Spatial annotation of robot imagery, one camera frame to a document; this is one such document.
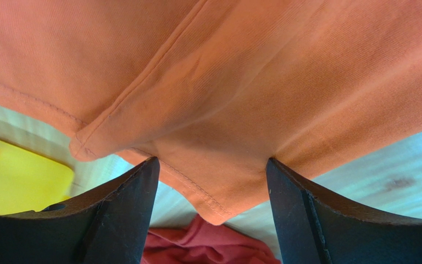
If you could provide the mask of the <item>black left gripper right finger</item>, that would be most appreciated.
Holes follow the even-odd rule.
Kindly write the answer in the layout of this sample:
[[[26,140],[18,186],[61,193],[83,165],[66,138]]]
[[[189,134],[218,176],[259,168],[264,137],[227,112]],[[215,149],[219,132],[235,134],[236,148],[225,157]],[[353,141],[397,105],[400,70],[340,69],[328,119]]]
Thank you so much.
[[[274,158],[266,179],[283,263],[422,263],[422,219],[350,200]]]

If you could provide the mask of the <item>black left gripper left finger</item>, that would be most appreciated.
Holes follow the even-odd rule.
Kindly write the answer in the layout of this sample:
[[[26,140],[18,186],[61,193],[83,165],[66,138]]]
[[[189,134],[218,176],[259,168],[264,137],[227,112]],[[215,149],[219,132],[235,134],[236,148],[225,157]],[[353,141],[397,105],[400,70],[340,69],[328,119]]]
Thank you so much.
[[[0,263],[140,263],[159,170],[151,157],[42,211],[0,216]]]

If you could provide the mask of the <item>orange t-shirt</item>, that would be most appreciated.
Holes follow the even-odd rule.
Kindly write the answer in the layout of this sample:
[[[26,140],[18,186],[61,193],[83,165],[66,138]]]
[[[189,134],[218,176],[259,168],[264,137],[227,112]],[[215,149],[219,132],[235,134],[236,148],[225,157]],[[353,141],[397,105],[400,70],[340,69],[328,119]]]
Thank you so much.
[[[218,225],[422,131],[422,1],[0,1],[0,105]]]

